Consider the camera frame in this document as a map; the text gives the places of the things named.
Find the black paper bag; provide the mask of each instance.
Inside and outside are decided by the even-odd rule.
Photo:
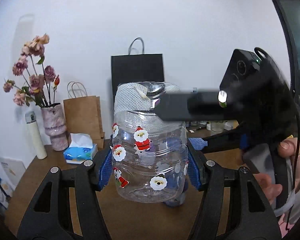
[[[142,42],[142,54],[130,55],[132,44]],[[144,54],[142,38],[136,38],[128,49],[128,55],[111,57],[112,91],[117,93],[118,85],[130,82],[164,82],[162,54]]]

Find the hand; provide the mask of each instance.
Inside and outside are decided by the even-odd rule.
[[[295,154],[297,150],[297,138],[288,138],[282,141],[278,146],[278,154],[282,158],[290,158],[291,166],[293,170]],[[274,199],[279,196],[282,192],[281,184],[272,184],[271,177],[265,173],[254,174],[258,184],[263,190],[266,198],[269,200],[270,204]],[[297,162],[296,170],[296,193],[300,190],[300,149]]]

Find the tabletop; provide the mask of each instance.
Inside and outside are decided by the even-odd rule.
[[[188,133],[189,137],[209,136],[209,131],[201,129]],[[76,165],[66,163],[62,152],[55,152],[46,146],[48,156],[31,162],[20,180],[9,207],[6,211],[5,223],[13,234],[17,234],[23,215],[43,178],[53,166],[62,170],[75,168]],[[221,166],[238,169],[239,149],[205,154]],[[70,209],[74,232],[82,235],[76,210],[74,188],[69,189]],[[190,183],[186,192],[185,203],[179,207],[168,207],[164,203],[138,203],[120,197],[115,188],[114,176],[109,184],[97,192],[98,202],[108,231],[113,240],[119,239],[187,239],[197,215],[203,192],[198,192]],[[225,188],[224,201],[218,235],[224,233],[227,222],[230,190]]]

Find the vase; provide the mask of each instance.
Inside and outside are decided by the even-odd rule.
[[[62,151],[68,147],[66,137],[66,119],[60,103],[41,108],[43,126],[46,135],[50,136],[52,149]]]

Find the blue gripper pad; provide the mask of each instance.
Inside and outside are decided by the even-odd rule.
[[[202,138],[188,138],[188,139],[195,150],[200,151],[204,147],[208,146],[208,142],[204,141]],[[194,186],[198,190],[201,186],[199,169],[195,164],[194,159],[189,150],[188,150],[188,159],[189,159],[188,175],[192,186]]]
[[[112,151],[109,150],[109,153],[107,154],[107,157],[105,158],[99,170],[98,186],[100,187],[100,190],[102,190],[104,186],[108,185],[112,173],[111,157],[112,157]]]

